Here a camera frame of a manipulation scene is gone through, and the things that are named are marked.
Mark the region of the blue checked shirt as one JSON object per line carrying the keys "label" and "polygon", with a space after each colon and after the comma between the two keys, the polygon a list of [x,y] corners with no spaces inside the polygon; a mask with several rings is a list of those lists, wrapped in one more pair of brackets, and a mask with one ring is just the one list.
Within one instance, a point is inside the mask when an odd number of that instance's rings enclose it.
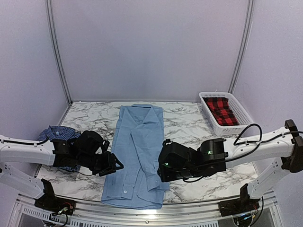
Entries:
{"label": "blue checked shirt", "polygon": [[44,129],[36,139],[37,141],[42,140],[71,140],[76,139],[81,135],[81,132],[66,126],[49,126],[47,129]]}

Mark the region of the light blue long sleeve shirt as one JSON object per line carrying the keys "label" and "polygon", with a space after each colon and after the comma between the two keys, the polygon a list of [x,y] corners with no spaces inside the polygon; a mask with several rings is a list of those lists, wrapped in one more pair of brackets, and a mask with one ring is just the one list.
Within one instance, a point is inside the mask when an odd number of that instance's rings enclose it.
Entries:
{"label": "light blue long sleeve shirt", "polygon": [[111,152],[124,165],[107,175],[101,202],[131,209],[161,209],[169,184],[157,173],[164,141],[163,109],[153,105],[122,106]]}

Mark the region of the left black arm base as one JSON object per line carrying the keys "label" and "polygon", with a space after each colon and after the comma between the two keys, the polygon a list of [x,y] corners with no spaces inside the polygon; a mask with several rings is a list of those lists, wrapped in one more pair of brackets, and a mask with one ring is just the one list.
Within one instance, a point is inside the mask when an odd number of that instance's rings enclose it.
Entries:
{"label": "left black arm base", "polygon": [[75,208],[75,201],[61,197],[57,197],[54,193],[52,184],[45,179],[41,179],[43,183],[43,194],[38,199],[35,199],[34,206],[59,213],[65,212],[67,215],[72,215]]}

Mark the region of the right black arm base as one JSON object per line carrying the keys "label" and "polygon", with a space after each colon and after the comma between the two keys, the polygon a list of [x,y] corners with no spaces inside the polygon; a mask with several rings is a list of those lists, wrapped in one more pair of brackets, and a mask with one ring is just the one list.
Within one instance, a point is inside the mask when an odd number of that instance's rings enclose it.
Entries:
{"label": "right black arm base", "polygon": [[258,199],[252,199],[248,192],[248,183],[240,188],[240,197],[237,199],[219,202],[219,211],[222,217],[237,215],[259,208]]}

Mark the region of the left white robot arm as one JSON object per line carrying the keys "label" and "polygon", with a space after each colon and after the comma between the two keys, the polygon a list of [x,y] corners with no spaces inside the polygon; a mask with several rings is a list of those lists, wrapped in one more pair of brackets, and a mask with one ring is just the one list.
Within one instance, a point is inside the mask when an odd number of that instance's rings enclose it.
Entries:
{"label": "left white robot arm", "polygon": [[52,184],[45,179],[35,180],[10,165],[11,162],[34,163],[53,167],[81,166],[93,175],[105,176],[123,169],[118,158],[108,151],[109,141],[94,131],[84,131],[69,140],[17,140],[0,138],[0,182],[41,202],[49,210],[56,210],[60,200],[54,195]]}

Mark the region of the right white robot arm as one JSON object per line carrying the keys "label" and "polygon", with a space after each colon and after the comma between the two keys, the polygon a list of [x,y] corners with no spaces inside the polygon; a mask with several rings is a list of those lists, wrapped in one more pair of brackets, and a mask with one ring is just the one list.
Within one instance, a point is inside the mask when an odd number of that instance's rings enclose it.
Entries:
{"label": "right white robot arm", "polygon": [[205,178],[248,162],[272,158],[256,180],[244,187],[244,194],[235,200],[234,207],[244,212],[263,194],[290,173],[303,169],[303,133],[293,120],[269,133],[236,139],[215,138],[193,149],[169,139],[162,144],[158,175],[162,182],[188,181]]}

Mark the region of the white plastic basket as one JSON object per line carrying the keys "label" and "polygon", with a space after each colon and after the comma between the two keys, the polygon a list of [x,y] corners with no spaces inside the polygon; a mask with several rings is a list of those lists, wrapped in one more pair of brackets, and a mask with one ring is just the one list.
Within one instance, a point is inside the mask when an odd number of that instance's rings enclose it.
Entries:
{"label": "white plastic basket", "polygon": [[250,115],[231,93],[201,92],[199,97],[202,111],[217,136],[239,134],[253,123]]}

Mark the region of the red black plaid shirt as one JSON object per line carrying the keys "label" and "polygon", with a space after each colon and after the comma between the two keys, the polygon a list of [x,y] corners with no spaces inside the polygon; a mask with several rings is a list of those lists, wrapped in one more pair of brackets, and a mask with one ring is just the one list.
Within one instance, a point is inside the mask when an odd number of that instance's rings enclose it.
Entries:
{"label": "red black plaid shirt", "polygon": [[239,125],[229,106],[229,99],[225,97],[204,97],[206,105],[220,126]]}

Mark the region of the front aluminium rail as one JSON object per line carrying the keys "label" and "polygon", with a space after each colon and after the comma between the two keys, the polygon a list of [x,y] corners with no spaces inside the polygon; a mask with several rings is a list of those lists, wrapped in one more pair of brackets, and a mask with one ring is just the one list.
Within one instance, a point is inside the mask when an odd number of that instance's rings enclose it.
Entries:
{"label": "front aluminium rail", "polygon": [[[189,203],[164,204],[160,210],[120,209],[99,201],[74,199],[74,213],[69,227],[232,227],[232,216],[221,216],[220,199]],[[17,196],[9,227],[42,227],[50,212],[34,206],[35,201]]]}

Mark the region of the left aluminium frame post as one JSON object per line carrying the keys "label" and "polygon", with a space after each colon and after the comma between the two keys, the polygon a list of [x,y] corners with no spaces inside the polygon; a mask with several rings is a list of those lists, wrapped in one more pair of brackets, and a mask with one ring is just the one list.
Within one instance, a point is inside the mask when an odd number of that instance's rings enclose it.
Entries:
{"label": "left aluminium frame post", "polygon": [[53,49],[53,53],[54,53],[54,59],[55,59],[55,63],[57,66],[57,70],[59,73],[59,78],[60,78],[60,81],[62,84],[62,88],[63,88],[63,92],[65,95],[66,101],[67,101],[68,105],[72,105],[73,100],[71,98],[71,94],[69,91],[67,79],[66,79],[65,72],[64,72],[63,63],[61,60],[59,44],[58,44],[58,40],[57,40],[55,19],[54,19],[54,14],[53,14],[53,1],[46,0],[45,6],[46,6],[46,16],[47,16],[47,20],[48,20],[48,27],[49,27],[49,32],[50,32],[52,49]]}

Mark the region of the aluminium frame post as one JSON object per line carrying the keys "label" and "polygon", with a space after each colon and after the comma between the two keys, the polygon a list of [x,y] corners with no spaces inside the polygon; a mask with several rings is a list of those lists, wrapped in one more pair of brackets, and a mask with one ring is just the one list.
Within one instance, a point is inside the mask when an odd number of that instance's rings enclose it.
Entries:
{"label": "aluminium frame post", "polygon": [[245,18],[240,48],[239,48],[237,60],[235,63],[235,67],[233,70],[232,79],[230,81],[230,85],[229,85],[229,89],[228,89],[228,92],[232,93],[232,94],[235,91],[236,84],[237,84],[237,81],[240,76],[240,71],[241,71],[241,66],[243,63],[244,55],[245,55],[246,49],[248,47],[248,42],[249,42],[250,33],[251,33],[251,29],[252,29],[252,24],[253,24],[254,8],[255,8],[255,0],[249,0],[248,4],[247,4],[247,12],[246,12],[246,18]]}
{"label": "aluminium frame post", "polygon": [[46,0],[45,6],[46,6],[46,16],[47,16],[47,20],[48,20],[48,27],[49,27],[49,32],[50,32],[52,49],[53,49],[53,53],[54,53],[54,59],[55,59],[55,63],[57,66],[57,70],[59,73],[59,78],[60,78],[60,81],[62,84],[62,88],[63,88],[63,92],[65,95],[66,101],[67,101],[68,105],[72,105],[73,100],[71,98],[71,94],[69,91],[67,79],[66,79],[65,72],[64,72],[63,63],[61,60],[59,44],[58,44],[58,40],[57,40],[55,19],[54,19],[54,14],[53,14],[53,1]]}

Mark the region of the right aluminium frame post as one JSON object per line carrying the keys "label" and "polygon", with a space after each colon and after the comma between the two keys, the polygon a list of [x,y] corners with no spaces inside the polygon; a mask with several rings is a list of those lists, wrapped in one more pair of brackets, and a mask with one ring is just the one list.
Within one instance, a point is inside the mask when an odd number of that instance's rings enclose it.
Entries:
{"label": "right aluminium frame post", "polygon": [[245,55],[246,49],[248,47],[248,42],[249,42],[250,33],[251,33],[251,29],[252,29],[252,24],[253,24],[254,8],[255,8],[255,0],[249,0],[248,4],[247,4],[247,12],[246,12],[246,18],[245,18],[240,48],[239,48],[237,60],[235,63],[235,67],[233,70],[232,79],[230,81],[230,85],[229,85],[229,89],[228,89],[228,92],[232,93],[232,94],[235,91],[236,84],[237,84],[237,81],[240,76],[240,71],[241,71],[241,66],[243,63],[244,55]]}

